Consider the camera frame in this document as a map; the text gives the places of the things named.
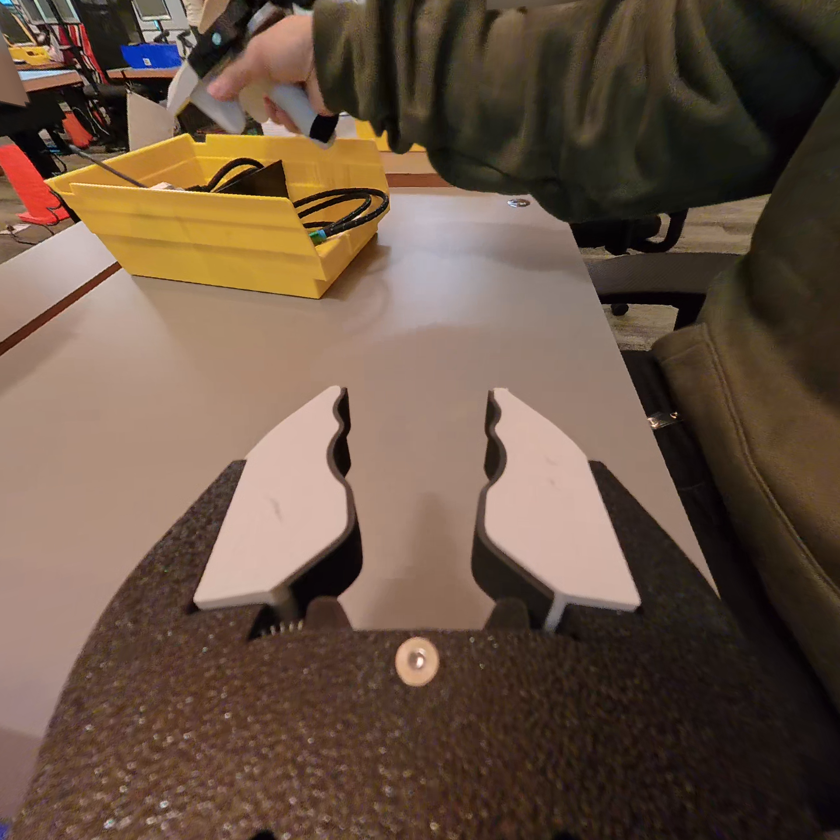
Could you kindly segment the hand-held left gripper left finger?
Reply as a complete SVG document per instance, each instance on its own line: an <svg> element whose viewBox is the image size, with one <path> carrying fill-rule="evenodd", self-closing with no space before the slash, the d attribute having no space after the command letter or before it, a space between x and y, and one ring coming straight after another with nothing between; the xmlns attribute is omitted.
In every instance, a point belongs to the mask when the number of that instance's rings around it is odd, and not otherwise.
<svg viewBox="0 0 840 840"><path fill-rule="evenodd" d="M349 394L332 385L253 447L194 593L197 609L263 605L303 614L362 568L347 480Z"/></svg>

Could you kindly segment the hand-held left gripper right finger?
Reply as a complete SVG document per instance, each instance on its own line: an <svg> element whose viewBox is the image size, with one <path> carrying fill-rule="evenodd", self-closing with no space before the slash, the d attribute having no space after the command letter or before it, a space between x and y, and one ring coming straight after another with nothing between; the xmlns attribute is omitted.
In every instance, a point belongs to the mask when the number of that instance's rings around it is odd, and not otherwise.
<svg viewBox="0 0 840 840"><path fill-rule="evenodd" d="M642 599L589 459L504 387L486 404L486 484L471 572L487 626L556 633L568 609L634 614Z"/></svg>

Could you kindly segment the person's right forearm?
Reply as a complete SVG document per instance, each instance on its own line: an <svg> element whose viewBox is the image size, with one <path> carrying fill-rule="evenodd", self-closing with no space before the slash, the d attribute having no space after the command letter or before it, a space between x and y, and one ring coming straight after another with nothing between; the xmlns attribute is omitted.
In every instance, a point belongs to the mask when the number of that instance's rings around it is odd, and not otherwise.
<svg viewBox="0 0 840 840"><path fill-rule="evenodd" d="M571 223L771 192L838 83L838 2L318 2L326 105Z"/></svg>

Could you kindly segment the black office chair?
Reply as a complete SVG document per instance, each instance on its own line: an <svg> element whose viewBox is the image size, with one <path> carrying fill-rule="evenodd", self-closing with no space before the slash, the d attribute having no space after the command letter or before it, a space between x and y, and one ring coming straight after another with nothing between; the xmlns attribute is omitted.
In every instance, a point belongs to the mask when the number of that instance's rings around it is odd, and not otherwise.
<svg viewBox="0 0 840 840"><path fill-rule="evenodd" d="M622 317L633 305L653 305L676 310L675 330L697 320L712 281L741 256L678 252L687 217L687 210L668 213L664 232L659 215L570 224L579 249L608 254L584 262L601 304L612 315Z"/></svg>

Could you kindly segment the grey desk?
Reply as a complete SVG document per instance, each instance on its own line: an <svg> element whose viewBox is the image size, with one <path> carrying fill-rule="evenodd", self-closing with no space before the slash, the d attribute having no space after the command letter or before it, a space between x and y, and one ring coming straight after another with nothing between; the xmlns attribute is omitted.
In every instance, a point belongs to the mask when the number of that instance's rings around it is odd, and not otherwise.
<svg viewBox="0 0 840 840"><path fill-rule="evenodd" d="M396 192L319 300L121 269L2 356L2 757L33 753L126 576L232 461L348 389L354 627L479 627L487 393L603 462L708 574L581 255L529 204Z"/></svg>
<svg viewBox="0 0 840 840"><path fill-rule="evenodd" d="M83 223L33 245L1 266L1 341L45 316L56 305L119 262Z"/></svg>

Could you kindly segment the white panel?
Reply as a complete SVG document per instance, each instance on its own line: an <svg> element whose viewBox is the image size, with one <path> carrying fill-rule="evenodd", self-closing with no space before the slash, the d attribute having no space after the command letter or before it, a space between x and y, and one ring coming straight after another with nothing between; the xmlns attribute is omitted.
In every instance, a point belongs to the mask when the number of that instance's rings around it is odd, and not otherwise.
<svg viewBox="0 0 840 840"><path fill-rule="evenodd" d="M127 122L131 152L175 136L176 117L165 106L136 92L127 94Z"/></svg>

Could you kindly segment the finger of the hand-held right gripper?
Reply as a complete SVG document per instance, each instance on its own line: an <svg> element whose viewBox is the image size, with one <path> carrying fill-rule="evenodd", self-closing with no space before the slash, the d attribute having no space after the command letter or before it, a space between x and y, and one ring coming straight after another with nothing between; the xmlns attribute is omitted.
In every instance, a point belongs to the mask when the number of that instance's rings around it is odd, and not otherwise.
<svg viewBox="0 0 840 840"><path fill-rule="evenodd" d="M217 117L218 102L208 93L207 85L192 65L185 61L169 86L166 109L173 118L177 118L189 104L210 119Z"/></svg>

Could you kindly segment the person's right hand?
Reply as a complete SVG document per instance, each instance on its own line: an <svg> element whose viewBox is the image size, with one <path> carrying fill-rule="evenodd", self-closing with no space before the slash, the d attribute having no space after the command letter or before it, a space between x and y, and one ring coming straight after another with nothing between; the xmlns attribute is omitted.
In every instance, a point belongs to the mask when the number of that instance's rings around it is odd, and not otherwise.
<svg viewBox="0 0 840 840"><path fill-rule="evenodd" d="M313 16L284 17L253 38L245 51L207 86L210 96L233 101L254 85L293 86L307 93L312 109L332 117L317 75Z"/></svg>

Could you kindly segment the person's olive jacket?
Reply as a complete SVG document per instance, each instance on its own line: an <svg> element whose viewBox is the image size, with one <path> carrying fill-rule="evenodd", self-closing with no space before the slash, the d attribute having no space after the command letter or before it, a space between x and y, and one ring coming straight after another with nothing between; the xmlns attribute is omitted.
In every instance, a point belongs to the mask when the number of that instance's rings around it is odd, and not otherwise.
<svg viewBox="0 0 840 840"><path fill-rule="evenodd" d="M696 325L653 353L775 611L839 701L839 90Z"/></svg>

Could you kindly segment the blue storage bin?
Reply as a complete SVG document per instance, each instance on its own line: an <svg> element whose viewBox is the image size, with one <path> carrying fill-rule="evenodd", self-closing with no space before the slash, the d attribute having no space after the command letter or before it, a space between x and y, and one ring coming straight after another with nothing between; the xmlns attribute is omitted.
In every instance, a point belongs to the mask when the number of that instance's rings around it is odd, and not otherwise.
<svg viewBox="0 0 840 840"><path fill-rule="evenodd" d="M126 66L136 70L176 69L182 64L179 49L170 44L122 45L121 53Z"/></svg>

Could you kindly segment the black HDMI switch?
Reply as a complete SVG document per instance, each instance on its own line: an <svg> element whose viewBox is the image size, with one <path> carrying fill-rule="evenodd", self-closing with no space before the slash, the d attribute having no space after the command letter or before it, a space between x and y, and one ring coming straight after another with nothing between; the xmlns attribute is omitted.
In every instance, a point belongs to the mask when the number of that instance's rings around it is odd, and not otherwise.
<svg viewBox="0 0 840 840"><path fill-rule="evenodd" d="M238 157L224 163L204 185L180 187L168 182L155 184L159 192L190 192L237 196L288 198L287 178L281 161L261 164L256 159Z"/></svg>

